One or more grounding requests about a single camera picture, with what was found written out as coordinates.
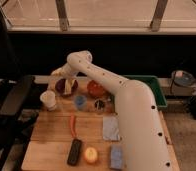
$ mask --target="green container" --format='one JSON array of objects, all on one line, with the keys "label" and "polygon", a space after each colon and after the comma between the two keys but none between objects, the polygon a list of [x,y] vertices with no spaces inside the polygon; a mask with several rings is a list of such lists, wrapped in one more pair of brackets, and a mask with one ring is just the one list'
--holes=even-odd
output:
[{"label": "green container", "polygon": [[152,90],[158,108],[167,107],[166,98],[160,88],[158,78],[153,75],[124,75],[124,77],[131,80],[139,80],[146,83]]}]

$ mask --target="white cup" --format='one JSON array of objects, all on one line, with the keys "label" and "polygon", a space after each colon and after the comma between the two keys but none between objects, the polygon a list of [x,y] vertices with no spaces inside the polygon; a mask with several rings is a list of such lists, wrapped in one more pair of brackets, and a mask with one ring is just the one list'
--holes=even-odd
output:
[{"label": "white cup", "polygon": [[46,106],[49,111],[55,110],[57,108],[55,92],[47,90],[40,95],[40,100]]}]

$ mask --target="black wall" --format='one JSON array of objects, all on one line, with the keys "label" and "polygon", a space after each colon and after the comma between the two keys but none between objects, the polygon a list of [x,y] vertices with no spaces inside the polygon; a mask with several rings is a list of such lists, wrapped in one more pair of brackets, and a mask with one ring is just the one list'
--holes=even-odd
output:
[{"label": "black wall", "polygon": [[93,63],[118,74],[196,75],[196,36],[10,34],[25,72],[49,74],[73,51],[89,50]]}]

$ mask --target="cloth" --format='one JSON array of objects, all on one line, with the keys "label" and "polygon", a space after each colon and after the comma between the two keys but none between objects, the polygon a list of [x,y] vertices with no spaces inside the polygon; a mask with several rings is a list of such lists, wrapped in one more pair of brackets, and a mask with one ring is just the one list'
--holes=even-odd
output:
[{"label": "cloth", "polygon": [[106,141],[119,141],[118,120],[115,116],[103,117],[103,139]]}]

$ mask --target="remote control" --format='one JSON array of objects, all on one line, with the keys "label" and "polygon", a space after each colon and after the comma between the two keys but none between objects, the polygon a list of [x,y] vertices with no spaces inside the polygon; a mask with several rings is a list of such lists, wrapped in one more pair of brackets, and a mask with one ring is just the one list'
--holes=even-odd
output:
[{"label": "remote control", "polygon": [[75,166],[78,162],[78,158],[80,156],[80,149],[81,149],[82,141],[79,139],[72,140],[72,146],[69,151],[69,156],[67,160],[67,164],[71,166]]}]

